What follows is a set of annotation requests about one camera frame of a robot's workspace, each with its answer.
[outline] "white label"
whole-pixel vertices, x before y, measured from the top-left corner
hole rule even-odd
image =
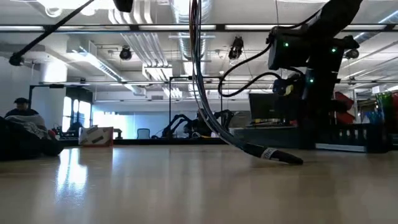
[[[261,159],[271,159],[272,154],[276,151],[277,149],[273,148],[267,148],[261,155]]]

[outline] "chair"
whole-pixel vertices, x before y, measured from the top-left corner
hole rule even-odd
[[[147,128],[139,128],[137,130],[137,139],[150,139],[150,130]]]

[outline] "person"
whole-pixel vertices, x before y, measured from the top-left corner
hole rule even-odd
[[[25,98],[18,98],[14,101],[17,108],[8,111],[6,118],[8,116],[32,116],[39,114],[36,110],[29,109],[29,100]]]

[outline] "cable bundle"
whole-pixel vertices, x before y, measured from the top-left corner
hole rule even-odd
[[[206,95],[206,91],[205,91],[205,84],[203,81],[203,75],[201,73],[201,67],[200,67],[201,0],[192,0],[190,5],[191,5],[191,10],[190,10],[190,15],[189,15],[190,16],[189,31],[190,31],[190,40],[191,40],[192,63],[193,63],[193,68],[196,68],[196,69],[193,69],[193,71],[192,71],[193,91],[194,91],[195,99],[200,108],[200,104],[199,104],[199,101],[198,101],[196,93],[195,93],[195,86],[197,84],[199,96],[201,99],[201,104],[202,104],[202,107],[206,114],[204,114],[203,110],[199,110],[199,113],[202,117],[208,118],[208,119],[205,119],[206,124],[222,140],[224,140],[225,142],[227,142],[231,145],[234,145],[234,146],[240,148],[241,150],[243,150],[244,152],[246,152],[252,156],[262,158],[262,159],[270,159],[270,160],[275,160],[275,161],[286,162],[289,164],[303,164],[303,160],[301,160],[300,158],[295,157],[293,155],[290,155],[286,152],[282,152],[277,149],[267,148],[267,147],[263,147],[263,146],[257,146],[254,144],[249,144],[249,143],[240,141],[237,138],[235,138],[231,133],[229,133],[227,130],[225,130],[225,128],[222,127],[220,125],[220,123],[217,121],[217,119],[213,115],[213,113],[210,109],[210,106],[208,104],[207,95]],[[268,49],[265,49],[262,52],[262,54],[266,53],[268,51]],[[249,60],[245,60],[245,61],[247,62],[247,61],[253,60],[254,58],[257,58],[257,57],[252,57],[252,58],[249,58]],[[251,83],[254,83],[259,78],[260,77],[256,77]]]

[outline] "window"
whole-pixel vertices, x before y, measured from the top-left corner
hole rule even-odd
[[[83,127],[90,127],[91,119],[91,103],[84,101],[73,100],[70,97],[63,99],[63,118],[62,118],[62,131],[68,131],[70,125],[79,121]]]
[[[62,131],[68,131],[70,127],[70,118],[72,116],[72,99],[65,97],[63,99],[63,118],[62,118]]]
[[[79,121],[85,128],[90,127],[91,104],[81,101],[79,102]]]
[[[79,112],[79,101],[78,100],[73,100],[73,122],[77,122],[78,115],[77,113]]]

